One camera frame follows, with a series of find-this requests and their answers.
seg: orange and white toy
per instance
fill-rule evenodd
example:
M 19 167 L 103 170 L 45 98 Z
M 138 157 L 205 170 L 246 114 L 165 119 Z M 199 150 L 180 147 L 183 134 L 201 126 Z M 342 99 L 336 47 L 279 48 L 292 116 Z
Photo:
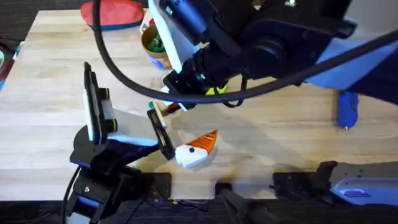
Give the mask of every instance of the orange and white toy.
M 217 130 L 175 148 L 175 160 L 184 169 L 207 159 L 217 140 Z

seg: red bag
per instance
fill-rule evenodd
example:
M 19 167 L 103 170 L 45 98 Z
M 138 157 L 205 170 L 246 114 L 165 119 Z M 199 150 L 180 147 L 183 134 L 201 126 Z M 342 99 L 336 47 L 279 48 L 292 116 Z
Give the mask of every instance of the red bag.
M 92 26 L 93 2 L 84 3 L 80 14 Z M 144 10 L 139 3 L 132 0 L 102 0 L 100 18 L 102 30 L 123 29 L 139 26 L 144 18 Z

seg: blue marker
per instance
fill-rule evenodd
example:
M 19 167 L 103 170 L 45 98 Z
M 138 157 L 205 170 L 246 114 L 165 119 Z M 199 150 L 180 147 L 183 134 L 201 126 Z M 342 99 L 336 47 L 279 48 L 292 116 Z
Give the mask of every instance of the blue marker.
M 337 123 L 348 131 L 358 120 L 359 98 L 357 93 L 342 91 L 338 97 Z

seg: wooden table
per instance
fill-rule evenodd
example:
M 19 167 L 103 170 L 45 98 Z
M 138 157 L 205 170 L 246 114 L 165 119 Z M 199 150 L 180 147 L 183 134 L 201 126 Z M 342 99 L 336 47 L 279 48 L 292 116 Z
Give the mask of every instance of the wooden table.
M 169 71 L 151 64 L 138 28 L 104 36 L 125 74 L 151 88 L 162 86 Z M 0 93 L 0 200 L 61 200 L 76 167 L 69 162 L 73 138 L 85 124 L 84 61 L 99 85 L 110 89 L 115 108 L 146 115 L 150 99 L 113 77 L 79 11 L 39 12 Z M 239 82 L 232 80 L 229 90 Z M 212 198 L 220 179 L 245 197 L 273 198 L 268 185 L 276 170 L 314 170 L 329 160 L 398 161 L 398 107 L 362 96 L 359 121 L 348 133 L 336 128 L 335 111 L 335 92 L 311 85 L 246 100 L 236 109 L 199 105 L 172 122 L 184 141 L 219 130 L 210 165 L 183 170 L 160 153 L 132 165 L 171 172 L 173 198 Z

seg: floor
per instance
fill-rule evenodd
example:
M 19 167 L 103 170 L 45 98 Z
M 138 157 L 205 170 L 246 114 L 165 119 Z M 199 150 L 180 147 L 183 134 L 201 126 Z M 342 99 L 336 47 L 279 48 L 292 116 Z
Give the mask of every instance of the floor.
M 0 0 L 0 36 L 23 40 L 39 10 L 78 9 L 87 0 Z M 0 40 L 14 48 L 17 42 Z M 316 201 L 265 200 L 280 217 L 302 223 L 396 223 L 398 209 L 386 206 L 330 207 Z M 104 223 L 125 223 L 137 202 L 121 206 L 118 214 Z M 129 223 L 230 223 L 220 200 L 209 204 L 209 212 L 181 210 L 167 202 L 154 209 L 144 203 Z M 59 223 L 60 202 L 0 202 L 0 223 Z

